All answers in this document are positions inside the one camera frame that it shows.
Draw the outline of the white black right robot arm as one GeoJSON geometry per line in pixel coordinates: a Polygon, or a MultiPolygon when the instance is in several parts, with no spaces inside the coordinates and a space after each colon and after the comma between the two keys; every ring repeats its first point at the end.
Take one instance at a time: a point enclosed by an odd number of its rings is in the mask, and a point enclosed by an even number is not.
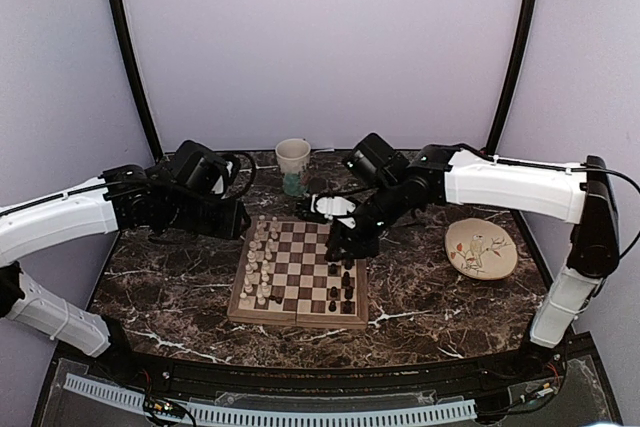
{"type": "Polygon", "coordinates": [[[545,215],[572,225],[565,265],[531,321],[529,341],[510,360],[521,381],[549,363],[567,328],[625,256],[604,161],[545,163],[486,155],[466,144],[423,147],[413,160],[378,135],[363,139],[344,166],[372,195],[317,194],[311,210],[332,221],[330,259],[374,257],[380,235],[404,214],[431,204],[487,205],[545,215]]]}

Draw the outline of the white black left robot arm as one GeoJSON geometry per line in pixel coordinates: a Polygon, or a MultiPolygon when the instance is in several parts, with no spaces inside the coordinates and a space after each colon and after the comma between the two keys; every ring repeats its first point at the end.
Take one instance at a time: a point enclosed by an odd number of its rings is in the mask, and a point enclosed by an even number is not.
{"type": "Polygon", "coordinates": [[[120,383],[141,374],[120,324],[91,314],[38,284],[20,259],[83,237],[138,227],[160,234],[177,229],[235,240],[249,227],[243,202],[227,195],[219,175],[199,174],[183,184],[163,168],[136,165],[9,207],[1,213],[1,315],[64,342],[92,358],[120,383]]]}

